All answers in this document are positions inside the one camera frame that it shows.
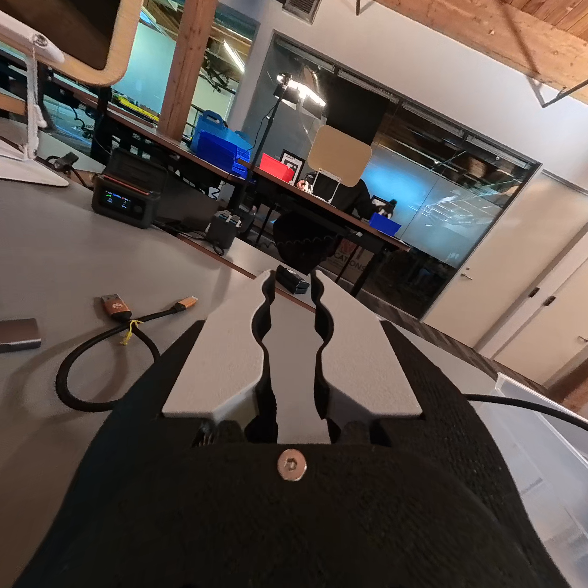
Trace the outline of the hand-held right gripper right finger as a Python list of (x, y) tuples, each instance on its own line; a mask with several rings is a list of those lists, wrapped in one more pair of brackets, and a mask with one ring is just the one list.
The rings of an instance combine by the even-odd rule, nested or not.
[(423, 409), (390, 342), (392, 325), (321, 271), (311, 275), (316, 354), (314, 400), (336, 443), (353, 422), (371, 428), (385, 419), (418, 419)]

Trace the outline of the beige panel on stand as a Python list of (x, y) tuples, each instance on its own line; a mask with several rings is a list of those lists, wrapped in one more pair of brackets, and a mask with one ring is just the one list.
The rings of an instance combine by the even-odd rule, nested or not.
[(369, 163), (371, 146), (344, 134), (329, 125), (321, 126), (308, 154), (307, 164), (316, 172), (307, 192), (314, 195), (316, 181), (320, 175), (336, 182), (334, 190), (341, 185), (354, 187)]

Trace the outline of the black battery charger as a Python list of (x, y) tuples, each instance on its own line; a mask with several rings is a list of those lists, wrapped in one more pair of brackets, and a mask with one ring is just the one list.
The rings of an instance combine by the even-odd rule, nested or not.
[(242, 219), (230, 210), (218, 210), (212, 217), (205, 233), (205, 240), (219, 256), (230, 249), (234, 239), (242, 228)]

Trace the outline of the dark panel with wooden rim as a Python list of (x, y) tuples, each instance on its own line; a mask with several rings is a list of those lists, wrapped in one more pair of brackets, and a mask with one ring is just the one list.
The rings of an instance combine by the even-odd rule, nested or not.
[(1, 43), (92, 86), (125, 75), (142, 1), (1, 1)]

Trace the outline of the tripod light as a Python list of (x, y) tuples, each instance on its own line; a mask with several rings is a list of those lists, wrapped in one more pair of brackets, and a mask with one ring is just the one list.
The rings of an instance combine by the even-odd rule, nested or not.
[(314, 70), (304, 68), (300, 75), (282, 72), (276, 75), (276, 82), (277, 85), (273, 93), (275, 103), (260, 123), (258, 132), (262, 130), (263, 134), (260, 139), (258, 135), (255, 137), (254, 147), (252, 148), (254, 152), (249, 160), (251, 165), (257, 164), (261, 160), (263, 147), (270, 134), (280, 105), (290, 107), (295, 112), (310, 117), (313, 121), (322, 122), (326, 120), (326, 99), (319, 89), (319, 77)]

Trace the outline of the black chair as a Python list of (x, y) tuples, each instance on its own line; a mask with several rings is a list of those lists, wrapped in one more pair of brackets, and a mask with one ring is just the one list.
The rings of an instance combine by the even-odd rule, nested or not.
[(275, 220), (273, 238), (282, 260), (304, 275), (331, 257), (342, 240), (341, 235), (295, 212)]

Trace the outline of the grey usb adapter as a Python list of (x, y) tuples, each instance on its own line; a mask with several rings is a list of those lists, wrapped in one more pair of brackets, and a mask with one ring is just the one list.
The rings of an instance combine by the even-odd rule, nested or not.
[(1, 354), (38, 349), (42, 338), (35, 318), (1, 320)]

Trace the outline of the white printed sign board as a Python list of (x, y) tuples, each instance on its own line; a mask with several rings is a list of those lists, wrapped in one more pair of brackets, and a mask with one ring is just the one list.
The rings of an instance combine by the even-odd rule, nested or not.
[(328, 271), (339, 275), (343, 268), (342, 279), (354, 283), (361, 276), (373, 254), (348, 239), (342, 239), (334, 254), (322, 263)]

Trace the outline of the large blue storage bin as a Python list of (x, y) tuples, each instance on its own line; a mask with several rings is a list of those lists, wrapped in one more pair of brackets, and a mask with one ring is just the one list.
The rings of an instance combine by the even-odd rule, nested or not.
[(189, 143), (194, 155), (227, 173), (236, 159), (249, 163), (252, 148), (245, 134), (228, 128), (221, 115), (210, 110), (198, 116)]

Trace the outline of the framed black-white tag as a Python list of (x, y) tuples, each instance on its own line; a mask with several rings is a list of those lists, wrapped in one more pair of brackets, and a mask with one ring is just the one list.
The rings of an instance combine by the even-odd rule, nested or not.
[(284, 149), (282, 151), (280, 162), (293, 171), (293, 177), (289, 183), (291, 185), (296, 185), (300, 180), (306, 161), (298, 155)]

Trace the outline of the white double door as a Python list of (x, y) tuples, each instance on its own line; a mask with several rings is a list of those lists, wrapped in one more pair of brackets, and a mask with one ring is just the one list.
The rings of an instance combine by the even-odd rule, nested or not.
[(543, 386), (555, 383), (587, 357), (587, 226), (474, 349)]

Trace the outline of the wooden desk with black legs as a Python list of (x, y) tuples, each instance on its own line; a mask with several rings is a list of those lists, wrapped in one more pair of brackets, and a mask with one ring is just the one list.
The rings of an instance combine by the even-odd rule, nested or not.
[(388, 252), (410, 252), (407, 243), (393, 236), (381, 232), (363, 220), (348, 215), (320, 198), (314, 197), (296, 186), (280, 180), (260, 167), (244, 160), (238, 161), (247, 169), (246, 179), (243, 181), (239, 195), (232, 201), (237, 210), (248, 192), (254, 197), (255, 205), (263, 204), (268, 207), (268, 213), (259, 230), (258, 237), (263, 235), (271, 213), (275, 210), (281, 213), (294, 212), (307, 221), (333, 233), (337, 238), (345, 239), (372, 253), (364, 270), (352, 285), (350, 294), (357, 298), (368, 278), (380, 268)]

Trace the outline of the red bin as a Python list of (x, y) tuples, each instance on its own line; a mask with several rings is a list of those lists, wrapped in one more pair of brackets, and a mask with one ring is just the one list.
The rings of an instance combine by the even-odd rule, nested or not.
[(263, 172), (286, 183), (290, 183), (295, 175), (295, 171), (291, 166), (282, 163), (266, 153), (262, 153), (261, 155), (259, 168)]

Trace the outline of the small black plug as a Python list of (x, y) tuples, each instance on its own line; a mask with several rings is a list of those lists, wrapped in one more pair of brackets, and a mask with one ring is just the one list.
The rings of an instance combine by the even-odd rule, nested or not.
[(74, 170), (74, 165), (79, 160), (79, 157), (73, 153), (68, 152), (63, 156), (51, 155), (45, 159), (45, 163), (53, 170), (60, 173), (69, 173)]

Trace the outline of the small black box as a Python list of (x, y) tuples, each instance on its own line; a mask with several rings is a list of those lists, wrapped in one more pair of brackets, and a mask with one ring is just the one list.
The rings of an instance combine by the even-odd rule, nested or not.
[(304, 295), (307, 293), (310, 284), (295, 271), (283, 265), (278, 265), (275, 270), (276, 283), (291, 295)]

